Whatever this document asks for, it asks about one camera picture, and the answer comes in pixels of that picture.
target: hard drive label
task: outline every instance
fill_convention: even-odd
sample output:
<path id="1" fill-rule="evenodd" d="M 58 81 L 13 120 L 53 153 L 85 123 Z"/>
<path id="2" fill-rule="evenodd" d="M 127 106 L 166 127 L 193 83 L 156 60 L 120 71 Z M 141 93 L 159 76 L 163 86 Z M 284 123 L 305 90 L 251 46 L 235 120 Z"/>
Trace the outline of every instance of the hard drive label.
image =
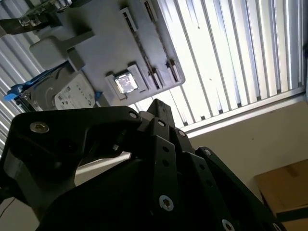
<path id="1" fill-rule="evenodd" d="M 91 108 L 95 104 L 94 90 L 88 80 L 78 74 L 55 96 L 58 110 Z"/>

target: screw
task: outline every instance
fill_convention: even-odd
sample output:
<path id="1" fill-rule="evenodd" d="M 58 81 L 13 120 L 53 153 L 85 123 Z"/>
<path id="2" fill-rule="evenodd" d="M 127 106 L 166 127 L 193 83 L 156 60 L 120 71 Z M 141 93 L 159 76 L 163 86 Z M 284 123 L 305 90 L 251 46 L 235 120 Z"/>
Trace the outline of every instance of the screw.
<path id="1" fill-rule="evenodd" d="M 183 131 L 181 131 L 181 130 L 179 130 L 179 134 L 180 134 L 182 137 L 185 136 L 185 133 L 184 133 Z"/>
<path id="2" fill-rule="evenodd" d="M 160 120 L 158 121 L 158 124 L 159 124 L 160 126 L 163 126 L 163 127 L 165 126 L 165 124 L 164 124 L 162 121 L 160 121 Z"/>
<path id="3" fill-rule="evenodd" d="M 134 119 L 138 117 L 138 116 L 137 116 L 135 113 L 133 113 L 133 112 L 130 112 L 129 115 L 130 115 L 130 117 L 133 117 Z"/>
<path id="4" fill-rule="evenodd" d="M 49 131 L 49 127 L 44 122 L 34 122 L 30 124 L 30 130 L 35 133 L 43 134 Z"/>
<path id="5" fill-rule="evenodd" d="M 25 100 L 29 99 L 29 96 L 30 96 L 29 92 L 21 92 L 20 93 L 20 97 L 24 98 Z"/>
<path id="6" fill-rule="evenodd" d="M 172 200 L 166 195 L 161 195 L 159 197 L 159 205 L 168 212 L 171 212 L 174 208 Z"/>
<path id="7" fill-rule="evenodd" d="M 273 223 L 273 226 L 275 227 L 275 230 L 281 231 L 280 227 L 277 224 Z"/>
<path id="8" fill-rule="evenodd" d="M 226 219 L 223 219 L 222 221 L 222 226 L 226 231 L 235 231 L 233 225 Z"/>
<path id="9" fill-rule="evenodd" d="M 211 155 L 212 155 L 211 152 L 210 152 L 209 150 L 204 149 L 204 151 L 205 151 L 205 154 L 206 154 L 207 156 L 211 156 Z"/>

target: black cable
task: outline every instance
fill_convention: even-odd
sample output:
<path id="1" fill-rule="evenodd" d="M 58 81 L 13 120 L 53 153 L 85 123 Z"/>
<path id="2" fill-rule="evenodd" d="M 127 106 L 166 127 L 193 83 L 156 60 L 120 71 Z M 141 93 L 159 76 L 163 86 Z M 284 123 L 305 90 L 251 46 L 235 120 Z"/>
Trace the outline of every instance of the black cable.
<path id="1" fill-rule="evenodd" d="M 4 214 L 4 212 L 6 211 L 6 209 L 13 203 L 13 201 L 15 200 L 16 198 L 12 199 L 12 201 L 8 204 L 8 206 L 5 207 L 5 209 L 2 211 L 1 215 L 0 215 L 0 219 L 2 217 L 2 215 Z"/>

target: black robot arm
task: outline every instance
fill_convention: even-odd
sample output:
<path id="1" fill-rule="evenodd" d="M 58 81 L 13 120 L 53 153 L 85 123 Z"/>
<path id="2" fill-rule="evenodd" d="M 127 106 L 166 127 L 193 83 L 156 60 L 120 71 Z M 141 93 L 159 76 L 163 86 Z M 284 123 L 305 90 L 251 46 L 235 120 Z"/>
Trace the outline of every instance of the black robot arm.
<path id="1" fill-rule="evenodd" d="M 129 160 L 75 186 L 78 166 L 123 151 Z M 192 148 L 159 100 L 139 114 L 119 106 L 17 116 L 0 187 L 33 208 L 39 231 L 286 230 L 209 148 Z"/>

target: hard drive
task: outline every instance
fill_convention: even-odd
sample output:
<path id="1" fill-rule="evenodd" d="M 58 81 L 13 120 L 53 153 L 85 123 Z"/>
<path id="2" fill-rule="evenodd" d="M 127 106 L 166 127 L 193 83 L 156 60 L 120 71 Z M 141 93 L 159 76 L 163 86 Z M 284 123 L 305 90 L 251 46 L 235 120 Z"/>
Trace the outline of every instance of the hard drive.
<path id="1" fill-rule="evenodd" d="M 29 82 L 13 86 L 5 99 L 14 99 L 25 111 L 50 111 L 91 108 L 99 95 L 82 71 L 75 72 L 65 62 Z"/>

